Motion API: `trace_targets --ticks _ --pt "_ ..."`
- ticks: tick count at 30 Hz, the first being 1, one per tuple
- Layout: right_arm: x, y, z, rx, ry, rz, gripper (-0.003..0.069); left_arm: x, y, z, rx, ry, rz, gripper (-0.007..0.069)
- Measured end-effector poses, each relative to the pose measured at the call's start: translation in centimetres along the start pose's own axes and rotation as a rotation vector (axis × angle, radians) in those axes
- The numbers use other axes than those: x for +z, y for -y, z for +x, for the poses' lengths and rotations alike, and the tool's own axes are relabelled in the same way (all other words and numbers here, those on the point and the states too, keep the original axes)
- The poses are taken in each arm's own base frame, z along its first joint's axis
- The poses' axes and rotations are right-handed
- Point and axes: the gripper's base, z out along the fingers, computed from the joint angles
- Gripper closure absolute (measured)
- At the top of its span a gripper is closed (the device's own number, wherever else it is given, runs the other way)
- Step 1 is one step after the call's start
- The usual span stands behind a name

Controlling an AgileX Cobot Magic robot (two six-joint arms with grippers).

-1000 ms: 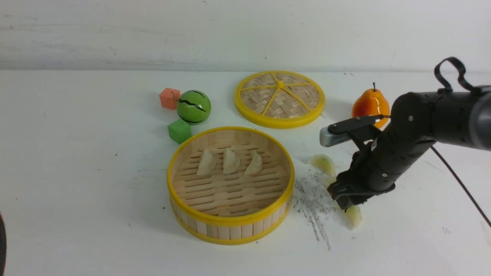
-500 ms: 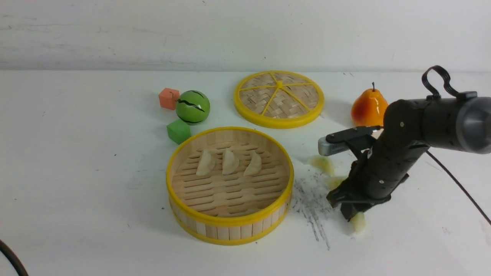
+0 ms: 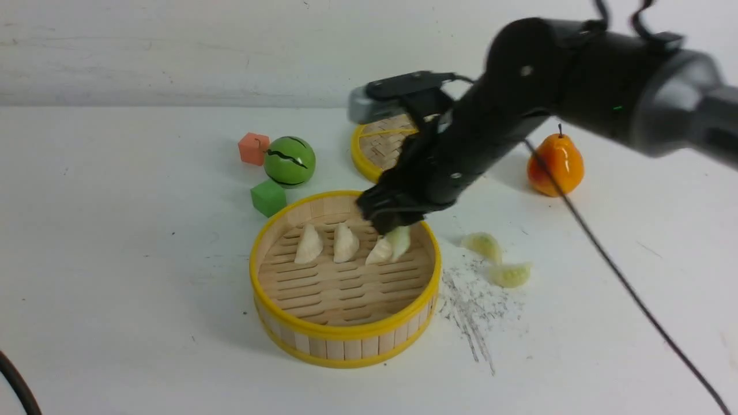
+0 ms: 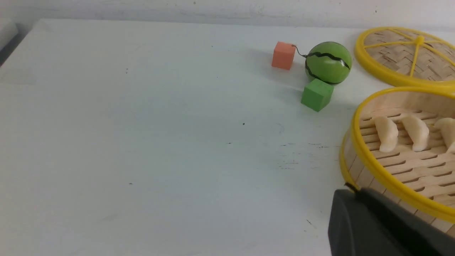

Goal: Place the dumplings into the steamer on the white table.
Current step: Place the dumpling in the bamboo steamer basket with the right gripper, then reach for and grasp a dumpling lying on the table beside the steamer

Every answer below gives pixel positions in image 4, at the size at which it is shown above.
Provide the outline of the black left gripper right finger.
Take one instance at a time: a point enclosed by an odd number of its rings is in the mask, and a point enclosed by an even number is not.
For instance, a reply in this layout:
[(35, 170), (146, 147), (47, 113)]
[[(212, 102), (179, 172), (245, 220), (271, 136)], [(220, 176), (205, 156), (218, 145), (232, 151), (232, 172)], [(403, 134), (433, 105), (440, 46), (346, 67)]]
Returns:
[(370, 188), (359, 190), (363, 203), (411, 256), (453, 256), (454, 238), (413, 216)]

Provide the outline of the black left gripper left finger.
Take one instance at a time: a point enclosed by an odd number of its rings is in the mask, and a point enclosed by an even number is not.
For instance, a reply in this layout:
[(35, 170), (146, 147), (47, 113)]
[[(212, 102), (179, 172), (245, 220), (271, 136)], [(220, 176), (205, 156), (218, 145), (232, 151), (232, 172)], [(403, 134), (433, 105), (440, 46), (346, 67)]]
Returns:
[(417, 256), (413, 234), (374, 192), (334, 192), (328, 226), (332, 256)]

